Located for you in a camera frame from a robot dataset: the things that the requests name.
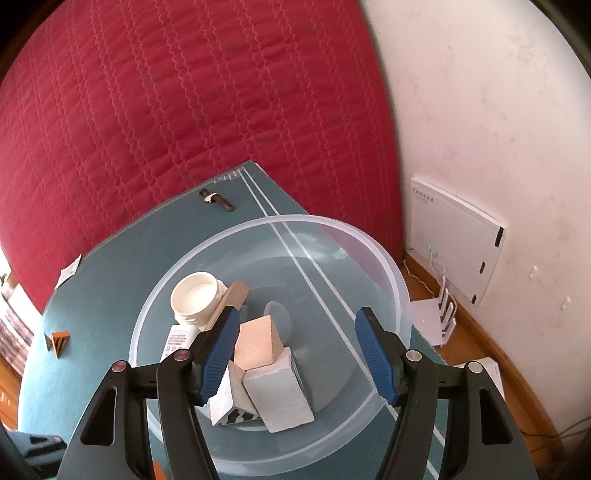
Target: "white block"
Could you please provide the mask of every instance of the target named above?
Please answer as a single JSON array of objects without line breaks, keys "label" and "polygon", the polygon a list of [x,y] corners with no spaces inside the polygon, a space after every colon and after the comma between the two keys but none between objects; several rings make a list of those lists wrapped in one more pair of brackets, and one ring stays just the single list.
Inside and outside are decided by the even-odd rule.
[{"label": "white block", "polygon": [[282,351],[283,344],[270,315],[240,325],[234,361],[243,370],[271,365]]},{"label": "white block", "polygon": [[269,432],[314,420],[289,347],[274,364],[246,372],[243,383]]},{"label": "white block", "polygon": [[199,332],[201,330],[195,325],[172,325],[160,361],[181,348],[189,348]]},{"label": "white block", "polygon": [[217,393],[209,399],[212,425],[226,425],[259,418],[244,386],[244,370],[230,361]]}]

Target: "wooden block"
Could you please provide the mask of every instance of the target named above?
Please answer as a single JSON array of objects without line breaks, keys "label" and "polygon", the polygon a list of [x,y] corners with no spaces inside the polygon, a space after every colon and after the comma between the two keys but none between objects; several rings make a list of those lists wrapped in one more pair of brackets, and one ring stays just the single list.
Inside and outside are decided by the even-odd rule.
[{"label": "wooden block", "polygon": [[289,347],[285,347],[274,364],[246,372],[244,387],[269,432],[292,429],[314,420],[299,377]]},{"label": "wooden block", "polygon": [[212,425],[227,425],[259,418],[248,393],[242,385],[245,372],[230,361],[220,387],[209,399]]},{"label": "wooden block", "polygon": [[243,370],[271,365],[282,351],[283,344],[270,315],[240,325],[234,361]]},{"label": "wooden block", "polygon": [[220,316],[223,308],[227,305],[231,305],[232,307],[236,307],[236,310],[240,310],[242,304],[244,304],[244,300],[246,300],[246,296],[248,295],[248,288],[244,283],[240,280],[235,280],[226,290],[226,293],[222,296],[220,303],[213,311],[212,317],[203,329],[211,330],[213,324],[216,323],[217,318]]},{"label": "wooden block", "polygon": [[70,338],[70,334],[68,332],[54,332],[50,335],[51,337],[51,344],[53,345],[53,352],[56,354],[56,357],[60,357],[61,351],[65,347],[68,339]]}]

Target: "red bedspread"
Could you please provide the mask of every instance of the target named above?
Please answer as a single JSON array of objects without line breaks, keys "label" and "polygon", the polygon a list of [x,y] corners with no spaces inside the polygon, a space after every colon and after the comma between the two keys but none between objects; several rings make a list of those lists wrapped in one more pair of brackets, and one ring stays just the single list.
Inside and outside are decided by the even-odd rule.
[{"label": "red bedspread", "polygon": [[59,271],[249,158],[402,251],[397,153],[353,0],[66,0],[0,86],[0,245],[42,310]]}]

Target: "white paper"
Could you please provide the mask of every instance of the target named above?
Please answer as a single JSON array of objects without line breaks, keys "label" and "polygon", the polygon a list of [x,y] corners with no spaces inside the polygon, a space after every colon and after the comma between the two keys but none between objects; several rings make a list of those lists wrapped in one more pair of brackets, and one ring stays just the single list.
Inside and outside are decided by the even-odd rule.
[{"label": "white paper", "polygon": [[68,265],[66,268],[64,268],[61,273],[60,273],[60,278],[57,280],[57,284],[54,288],[54,290],[59,287],[62,283],[64,283],[68,278],[70,278],[74,273],[76,273],[76,270],[78,270],[78,265],[80,264],[80,259],[82,258],[82,254],[78,255],[78,258],[76,258],[70,265]]}]

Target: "white stripe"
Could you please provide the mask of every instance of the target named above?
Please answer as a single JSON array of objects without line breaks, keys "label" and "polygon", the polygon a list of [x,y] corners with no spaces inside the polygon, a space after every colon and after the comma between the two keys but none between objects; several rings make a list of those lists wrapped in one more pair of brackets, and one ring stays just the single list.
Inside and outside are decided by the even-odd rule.
[{"label": "white stripe", "polygon": [[[252,191],[250,185],[248,184],[248,182],[246,181],[246,179],[242,175],[242,172],[240,172],[240,176],[242,177],[242,180],[244,181],[244,184],[246,185],[246,187],[248,188],[248,190],[251,192],[252,197],[256,200],[256,202],[257,202],[258,206],[260,207],[261,211],[263,212],[263,214],[265,216],[269,216],[267,214],[267,212],[265,211],[265,209],[262,207],[261,202],[258,200],[258,198],[256,197],[256,195]],[[297,258],[294,256],[294,254],[291,251],[291,249],[285,243],[285,240],[283,240],[283,237],[280,235],[279,231],[277,230],[277,227],[275,225],[273,225],[272,223],[270,225],[271,225],[273,231],[275,232],[277,238],[279,239],[279,241],[283,244],[283,247],[287,251],[288,255],[293,260],[293,263],[295,263],[295,266],[299,270],[301,276],[304,278],[304,280],[308,284],[308,287],[310,288],[310,290],[314,294],[314,297],[316,297],[316,300],[318,300],[318,303],[320,303],[320,306],[324,310],[324,313],[330,319],[330,322],[333,324],[333,327],[335,327],[335,330],[340,335],[340,337],[343,339],[343,342],[345,343],[345,345],[347,346],[347,348],[351,352],[351,355],[353,355],[353,358],[355,358],[355,361],[359,364],[359,367],[361,368],[361,371],[363,372],[363,374],[367,377],[367,379],[369,381],[369,384],[370,385],[373,385],[374,384],[374,381],[372,379],[371,373],[369,372],[368,368],[363,363],[363,360],[361,360],[361,357],[359,356],[359,354],[355,351],[355,348],[353,347],[353,345],[351,344],[351,342],[349,341],[349,339],[345,335],[344,331],[341,329],[340,325],[336,321],[336,319],[333,316],[332,312],[329,310],[328,306],[326,305],[326,303],[324,302],[324,300],[322,299],[322,297],[318,293],[318,290],[316,290],[316,287],[310,281],[310,278],[308,277],[308,275],[306,275],[306,272],[304,272],[304,269],[301,267],[300,262],[298,262]]]},{"label": "white stripe", "polygon": [[433,475],[433,478],[434,478],[435,480],[437,480],[437,479],[439,478],[439,473],[438,473],[438,471],[437,471],[437,470],[435,470],[435,467],[433,466],[433,464],[432,464],[432,463],[431,463],[429,460],[427,460],[427,470],[429,470],[429,473],[430,473],[431,475]]},{"label": "white stripe", "polygon": [[[280,215],[280,213],[277,211],[277,209],[275,208],[275,206],[271,203],[271,201],[269,200],[269,198],[267,197],[267,195],[265,195],[265,193],[258,186],[258,183],[256,183],[256,181],[252,178],[250,172],[248,170],[246,170],[245,168],[243,168],[243,170],[246,173],[246,175],[248,175],[248,177],[251,179],[251,182],[254,184],[254,186],[259,191],[259,193],[261,194],[261,196],[265,199],[265,201],[273,209],[273,211],[275,212],[275,214],[276,215]],[[261,210],[263,210],[263,212],[265,212],[265,210],[261,206],[260,202],[258,200],[256,200],[256,202],[259,204],[259,207],[261,207]],[[312,264],[314,265],[315,269],[320,274],[320,276],[322,277],[322,279],[326,282],[326,284],[328,285],[328,287],[330,288],[330,290],[332,291],[332,293],[335,295],[335,297],[337,298],[337,300],[341,303],[341,305],[343,306],[343,308],[345,308],[345,310],[347,311],[347,313],[349,314],[349,316],[353,319],[353,321],[355,321],[355,315],[353,314],[353,311],[351,311],[351,309],[349,308],[349,305],[347,305],[347,303],[345,302],[344,298],[339,294],[339,292],[336,290],[335,286],[328,279],[328,277],[324,274],[324,272],[322,271],[322,269],[320,268],[320,266],[318,265],[318,263],[316,263],[315,260],[311,257],[311,255],[308,253],[308,250],[306,250],[305,247],[304,247],[304,245],[301,244],[300,240],[296,237],[296,235],[294,234],[294,232],[291,231],[291,229],[289,228],[289,226],[286,225],[285,223],[283,223],[283,225],[285,226],[285,228],[287,228],[287,231],[291,234],[291,236],[294,238],[294,240],[296,241],[296,243],[298,244],[298,246],[302,249],[302,251],[308,257],[308,260],[310,260],[312,262]],[[389,410],[390,410],[391,413],[392,412],[395,413],[395,411],[394,411],[393,408],[389,408]],[[436,426],[433,426],[433,433],[435,434],[435,437],[441,443],[441,445],[445,445],[445,438],[443,437],[443,435],[441,435],[441,433],[439,432],[439,430],[437,429]]]}]

